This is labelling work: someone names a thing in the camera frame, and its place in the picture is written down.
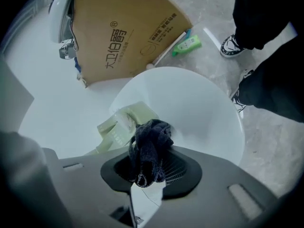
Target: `sneaker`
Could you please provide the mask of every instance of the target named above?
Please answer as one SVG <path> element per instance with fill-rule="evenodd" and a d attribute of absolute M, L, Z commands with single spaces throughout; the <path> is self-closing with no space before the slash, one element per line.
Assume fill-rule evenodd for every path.
<path fill-rule="evenodd" d="M 242 74 L 241 74 L 241 77 L 240 77 L 240 83 L 241 83 L 245 78 L 247 78 L 248 76 L 252 75 L 253 72 L 254 72 L 253 70 L 245 70 L 245 71 L 243 71 Z M 241 113 L 241 112 L 245 109 L 245 107 L 246 107 L 247 105 L 242 104 L 242 103 L 239 101 L 238 95 L 239 95 L 239 87 L 235 90 L 235 92 L 233 92 L 233 93 L 231 94 L 231 97 L 230 97 L 230 98 L 231 98 L 232 102 L 234 103 L 234 105 L 236 106 L 237 111 L 238 111 L 239 113 Z"/>
<path fill-rule="evenodd" d="M 246 48 L 242 48 L 237 44 L 234 35 L 229 36 L 220 46 L 220 53 L 223 57 L 236 57 L 245 50 Z"/>

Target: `white plastic surface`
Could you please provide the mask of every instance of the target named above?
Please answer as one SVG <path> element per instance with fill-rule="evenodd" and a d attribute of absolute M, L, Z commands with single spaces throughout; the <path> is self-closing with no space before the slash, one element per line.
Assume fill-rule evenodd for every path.
<path fill-rule="evenodd" d="M 124 86 L 110 114 L 138 101 L 171 124 L 175 145 L 239 165 L 245 145 L 240 117 L 229 97 L 205 77 L 177 67 L 145 71 Z"/>
<path fill-rule="evenodd" d="M 49 12 L 50 35 L 51 40 L 56 43 L 61 43 L 61 33 L 63 20 L 67 13 L 67 6 L 70 0 L 54 0 Z"/>

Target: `cardboard box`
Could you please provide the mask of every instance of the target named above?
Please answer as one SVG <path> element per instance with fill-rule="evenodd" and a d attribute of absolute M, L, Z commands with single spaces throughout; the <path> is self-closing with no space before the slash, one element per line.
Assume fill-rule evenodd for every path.
<path fill-rule="evenodd" d="M 190 20 L 171 0 L 75 0 L 73 31 L 87 84 L 136 76 Z"/>

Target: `rag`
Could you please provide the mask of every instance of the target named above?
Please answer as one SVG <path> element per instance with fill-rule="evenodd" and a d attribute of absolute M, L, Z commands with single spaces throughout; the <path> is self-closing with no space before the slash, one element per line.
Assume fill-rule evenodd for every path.
<path fill-rule="evenodd" d="M 135 135 L 130 140 L 129 157 L 131 162 L 130 181 L 146 188 L 153 182 L 165 180 L 162 169 L 164 150 L 173 145 L 171 126 L 161 120 L 151 119 L 137 125 Z"/>

